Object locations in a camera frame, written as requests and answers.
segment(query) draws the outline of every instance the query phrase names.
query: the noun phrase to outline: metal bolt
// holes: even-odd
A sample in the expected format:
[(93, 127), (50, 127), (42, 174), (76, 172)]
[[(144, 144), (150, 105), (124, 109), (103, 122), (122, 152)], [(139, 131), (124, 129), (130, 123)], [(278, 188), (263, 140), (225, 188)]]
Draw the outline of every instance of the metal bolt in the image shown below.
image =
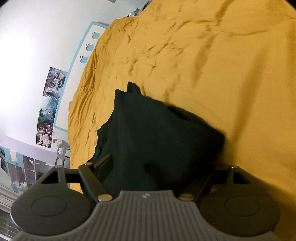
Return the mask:
[(190, 193), (184, 193), (179, 196), (179, 199), (182, 201), (192, 201), (194, 196)]
[(101, 194), (100, 196), (98, 196), (98, 200), (100, 202), (108, 202), (111, 201), (113, 199), (113, 197), (110, 194)]

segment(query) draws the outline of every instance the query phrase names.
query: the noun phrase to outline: apple-shaped cutout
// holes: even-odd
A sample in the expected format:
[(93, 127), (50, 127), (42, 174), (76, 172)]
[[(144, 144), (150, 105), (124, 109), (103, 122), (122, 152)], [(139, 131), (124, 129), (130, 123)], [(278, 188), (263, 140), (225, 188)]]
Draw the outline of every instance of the apple-shaped cutout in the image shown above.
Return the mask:
[(88, 60), (89, 58), (87, 57), (87, 56), (80, 56), (80, 63), (82, 63), (82, 64), (86, 64), (86, 62), (87, 62), (87, 60)]
[(100, 37), (100, 33), (93, 32), (91, 34), (93, 39), (98, 39)]
[(93, 44), (86, 44), (86, 50), (87, 51), (92, 51), (94, 49), (94, 45)]

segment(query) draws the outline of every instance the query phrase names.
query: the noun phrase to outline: wrinkled yellow fabric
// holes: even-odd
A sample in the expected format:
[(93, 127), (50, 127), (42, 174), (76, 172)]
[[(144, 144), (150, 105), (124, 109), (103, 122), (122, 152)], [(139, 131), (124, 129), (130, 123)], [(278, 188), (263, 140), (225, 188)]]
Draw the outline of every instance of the wrinkled yellow fabric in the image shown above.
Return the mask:
[(69, 114), (71, 168), (94, 154), (116, 88), (184, 108), (225, 133), (223, 161), (261, 179), (296, 235), (296, 11), (283, 0), (153, 0), (98, 40)]

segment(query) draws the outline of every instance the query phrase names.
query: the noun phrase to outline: dark green garment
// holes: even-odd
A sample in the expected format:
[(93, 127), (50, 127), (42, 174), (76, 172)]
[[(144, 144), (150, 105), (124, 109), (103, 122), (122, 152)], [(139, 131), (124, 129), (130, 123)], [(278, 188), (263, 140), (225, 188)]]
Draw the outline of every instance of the dark green garment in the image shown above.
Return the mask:
[(224, 144), (224, 135), (201, 118), (141, 95), (131, 82), (127, 92), (115, 90), (113, 113), (97, 134), (89, 161), (112, 155), (111, 172), (105, 163), (96, 176), (114, 197), (121, 190), (180, 193), (212, 167)]

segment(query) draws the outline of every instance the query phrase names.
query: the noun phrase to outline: gray ribbed panel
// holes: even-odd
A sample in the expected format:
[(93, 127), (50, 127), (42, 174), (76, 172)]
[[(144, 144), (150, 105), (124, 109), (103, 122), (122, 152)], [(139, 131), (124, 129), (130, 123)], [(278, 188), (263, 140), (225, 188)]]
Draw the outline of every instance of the gray ribbed panel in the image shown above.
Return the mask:
[(172, 191), (127, 192), (99, 203), (80, 227), (61, 235), (39, 237), (20, 232), (14, 241), (278, 241), (272, 233), (234, 237), (210, 226), (193, 202)]

